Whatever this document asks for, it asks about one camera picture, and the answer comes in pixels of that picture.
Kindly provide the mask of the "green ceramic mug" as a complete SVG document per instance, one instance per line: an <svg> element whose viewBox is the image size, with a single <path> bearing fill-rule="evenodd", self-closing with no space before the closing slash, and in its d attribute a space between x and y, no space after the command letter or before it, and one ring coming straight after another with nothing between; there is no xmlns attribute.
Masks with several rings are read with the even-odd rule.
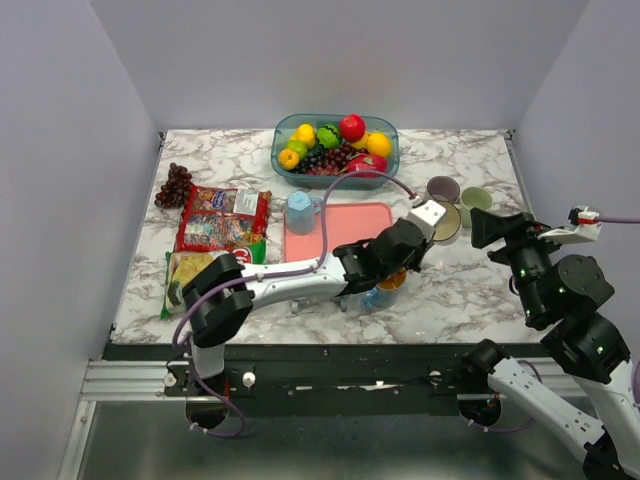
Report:
<svg viewBox="0 0 640 480"><path fill-rule="evenodd" d="M461 225L465 229L471 228L470 211L474 208L489 211L493 206L491 194L481 187L468 187L461 192L458 210L461 216Z"/></svg>

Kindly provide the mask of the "cream ceramic mug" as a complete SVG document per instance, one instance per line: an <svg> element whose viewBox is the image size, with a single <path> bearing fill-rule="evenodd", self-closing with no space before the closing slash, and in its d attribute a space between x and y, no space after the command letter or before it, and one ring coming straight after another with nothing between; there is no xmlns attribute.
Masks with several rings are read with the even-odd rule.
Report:
<svg viewBox="0 0 640 480"><path fill-rule="evenodd" d="M438 245L450 245L459 236L461 216L454 204L446 201L438 201L438 204L445 209L446 213L435 229L433 240Z"/></svg>

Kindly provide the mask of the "blue-bottom beige mug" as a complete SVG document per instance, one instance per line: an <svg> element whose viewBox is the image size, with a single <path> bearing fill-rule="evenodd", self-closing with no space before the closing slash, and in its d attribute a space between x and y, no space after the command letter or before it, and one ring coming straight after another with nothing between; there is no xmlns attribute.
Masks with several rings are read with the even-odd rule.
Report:
<svg viewBox="0 0 640 480"><path fill-rule="evenodd" d="M406 278L407 270L401 269L368 290L360 300L361 310L371 312L391 307L396 302Z"/></svg>

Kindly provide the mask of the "purple ceramic mug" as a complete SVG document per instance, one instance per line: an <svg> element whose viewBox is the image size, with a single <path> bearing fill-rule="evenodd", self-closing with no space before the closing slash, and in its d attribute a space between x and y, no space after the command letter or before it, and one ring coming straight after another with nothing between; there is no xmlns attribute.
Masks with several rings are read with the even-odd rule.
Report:
<svg viewBox="0 0 640 480"><path fill-rule="evenodd" d="M460 194L460 185L449 176L432 177L426 185L426 195L431 200L456 204Z"/></svg>

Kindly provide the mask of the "light blue faceted mug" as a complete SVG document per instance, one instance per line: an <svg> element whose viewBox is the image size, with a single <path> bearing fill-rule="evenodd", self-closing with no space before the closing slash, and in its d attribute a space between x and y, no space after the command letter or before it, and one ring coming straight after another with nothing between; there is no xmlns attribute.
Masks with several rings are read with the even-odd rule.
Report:
<svg viewBox="0 0 640 480"><path fill-rule="evenodd" d="M303 191L288 196L285 205L286 228L295 235L307 235L316 225L316 215L322 208L322 199Z"/></svg>

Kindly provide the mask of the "small grey-purple mug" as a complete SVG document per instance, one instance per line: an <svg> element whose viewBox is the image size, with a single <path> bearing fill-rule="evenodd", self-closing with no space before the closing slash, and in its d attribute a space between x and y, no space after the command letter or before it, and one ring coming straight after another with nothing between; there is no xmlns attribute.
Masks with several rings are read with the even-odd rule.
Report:
<svg viewBox="0 0 640 480"><path fill-rule="evenodd" d="M349 297L348 296L339 296L333 298L333 302L338 306L339 310L343 313L346 313L349 308Z"/></svg>

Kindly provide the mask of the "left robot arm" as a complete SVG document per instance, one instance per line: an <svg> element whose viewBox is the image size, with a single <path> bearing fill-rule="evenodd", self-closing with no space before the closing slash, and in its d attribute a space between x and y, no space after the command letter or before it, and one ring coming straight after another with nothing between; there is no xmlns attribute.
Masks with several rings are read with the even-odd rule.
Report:
<svg viewBox="0 0 640 480"><path fill-rule="evenodd" d="M219 256L183 288L194 362L188 384L201 395L220 387L225 344L252 311L305 297L360 294L403 269L418 272L433 245L434 230L417 218L401 218L373 239L277 265L241 264L230 253Z"/></svg>

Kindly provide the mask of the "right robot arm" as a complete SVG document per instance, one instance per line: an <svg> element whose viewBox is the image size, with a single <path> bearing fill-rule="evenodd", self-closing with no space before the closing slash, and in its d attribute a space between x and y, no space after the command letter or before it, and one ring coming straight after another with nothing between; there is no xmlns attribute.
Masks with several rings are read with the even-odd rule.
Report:
<svg viewBox="0 0 640 480"><path fill-rule="evenodd" d="M599 309L614 287L592 256L550 256L561 246L593 242L597 212L576 207L567 228L551 228L530 213L498 216L470 211L471 244L497 241L491 261L510 268L529 328L544 332L542 347L575 392L589 402L586 413L564 391L537 380L521 361L485 339L462 360L460 379L469 390L503 394L544 426L582 464L589 479L639 476L639 398L632 355L621 332Z"/></svg>

